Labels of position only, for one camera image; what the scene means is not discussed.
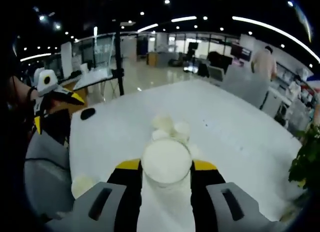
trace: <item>white tabletop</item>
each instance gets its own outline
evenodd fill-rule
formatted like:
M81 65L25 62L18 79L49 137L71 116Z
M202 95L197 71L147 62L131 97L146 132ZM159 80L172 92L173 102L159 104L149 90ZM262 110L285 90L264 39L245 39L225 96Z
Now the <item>white tabletop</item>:
M193 80L129 94L94 105L96 114L72 116L71 176L107 181L115 166L141 157L151 139L152 119L169 114L190 124L190 142L278 220L288 202L284 184L301 144L264 112L210 83Z
M93 84L102 82L106 79L112 78L112 73L108 68L99 68L88 73L83 73L80 80L75 84L73 90L79 90L91 86Z
M292 101L289 98L287 98L285 95L281 94L277 89L275 89L273 87L269 87L268 90L269 90L269 92L272 92L274 95L279 97L288 106L291 105Z

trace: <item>ceiling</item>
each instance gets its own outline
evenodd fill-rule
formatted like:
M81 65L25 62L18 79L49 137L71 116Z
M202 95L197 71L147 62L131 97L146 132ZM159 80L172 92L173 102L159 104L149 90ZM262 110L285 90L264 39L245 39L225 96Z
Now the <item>ceiling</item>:
M59 51L62 43L74 40L71 36L77 39L92 36L94 26L98 27L99 34L114 32L118 24L113 19L135 22L133 26L121 31L136 31L158 23L156 31L165 28L167 32L176 32L177 24L171 23L171 19L197 16L197 20L179 22L179 31L218 33L220 27L224 27L224 33L231 35L251 31L257 39L274 46L285 44L286 52L307 66L312 63L314 73L320 70L314 57L283 35L257 25L232 20L232 16L239 16L270 24L296 37L319 56L320 21L317 19L316 0L170 0L167 5L164 1L12 0L7 7L14 8L14 12L4 11L3 20L11 24L8 36L18 38L16 48L19 58ZM311 43L295 10L288 6L288 1L300 6L313 27ZM39 20L41 15L45 16L42 21ZM207 16L208 20L204 21L203 16ZM55 29L56 24L61 26L60 30Z

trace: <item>floor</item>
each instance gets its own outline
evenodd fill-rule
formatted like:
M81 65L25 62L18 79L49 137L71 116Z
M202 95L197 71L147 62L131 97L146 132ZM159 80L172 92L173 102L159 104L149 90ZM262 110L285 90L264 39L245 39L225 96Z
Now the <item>floor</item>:
M126 59L122 66L124 68L124 94L136 93L165 84L199 78L197 75L185 73L182 67L155 68L147 65L145 60L136 62L131 59ZM90 105L101 102L101 97L97 94L97 92L94 92L93 95L90 95L88 98ZM108 102L119 96L118 80L107 81L104 88L105 101Z

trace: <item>black computer mouse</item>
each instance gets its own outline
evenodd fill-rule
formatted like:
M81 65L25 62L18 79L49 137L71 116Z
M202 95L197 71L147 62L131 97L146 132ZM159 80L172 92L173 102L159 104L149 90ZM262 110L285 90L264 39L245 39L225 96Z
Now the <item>black computer mouse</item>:
M80 118L81 118L81 120L86 120L86 119L90 118L95 113L96 113L96 110L94 108L87 108L81 112Z

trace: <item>green plant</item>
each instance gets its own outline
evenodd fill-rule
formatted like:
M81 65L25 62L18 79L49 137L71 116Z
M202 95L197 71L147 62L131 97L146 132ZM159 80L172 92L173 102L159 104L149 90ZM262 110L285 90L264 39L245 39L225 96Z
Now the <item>green plant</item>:
M320 125L310 126L306 132L299 132L302 147L292 161L289 181L299 181L303 188L320 192Z

